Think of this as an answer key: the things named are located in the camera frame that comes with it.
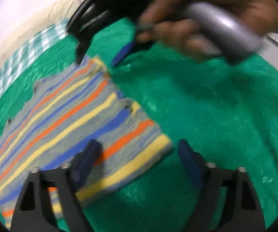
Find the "finger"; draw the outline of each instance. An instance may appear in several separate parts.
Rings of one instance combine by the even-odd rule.
[[[202,38],[190,38],[185,41],[180,52],[188,56],[204,56],[206,41]]]
[[[174,23],[171,34],[171,46],[180,50],[191,34],[199,32],[199,25],[191,19]]]
[[[172,46],[173,25],[174,23],[170,21],[156,24],[153,28],[155,38],[161,41],[166,46]]]
[[[153,36],[152,32],[144,32],[144,33],[138,34],[136,39],[137,39],[138,43],[145,43],[145,42],[148,42],[150,40],[153,40],[154,36]]]

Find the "green fabric surface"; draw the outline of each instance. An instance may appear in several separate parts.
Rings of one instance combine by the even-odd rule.
[[[132,32],[127,20],[111,25],[95,36],[89,55],[99,54],[109,64]],[[11,85],[0,100],[0,136],[7,118],[31,98],[33,82],[72,62],[75,44],[69,36],[61,40]],[[156,44],[110,74],[175,144],[185,138],[220,167],[246,167],[266,226],[272,223],[278,215],[278,72],[270,64],[255,55],[236,67],[222,58],[199,65]],[[197,196],[175,149],[142,177],[84,212],[95,231],[181,231]],[[64,220],[59,226],[67,230]]]

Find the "striped cloth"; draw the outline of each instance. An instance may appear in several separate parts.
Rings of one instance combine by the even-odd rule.
[[[38,32],[21,48],[10,56],[0,69],[0,98],[9,86],[17,79],[43,52],[67,36],[66,24],[63,19],[43,31]]]
[[[37,81],[34,90],[0,138],[0,209],[7,227],[30,170],[70,161],[90,139],[101,142],[103,151],[76,194],[83,207],[130,183],[172,148],[139,104],[123,97],[98,58],[86,56],[81,66]],[[50,194],[60,218],[57,193]]]

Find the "green and white checkered fabric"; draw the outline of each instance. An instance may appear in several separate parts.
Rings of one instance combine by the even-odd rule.
[[[26,41],[21,48],[9,57],[0,69],[0,98],[17,79],[44,51],[67,36],[64,19],[38,32],[29,41]]]

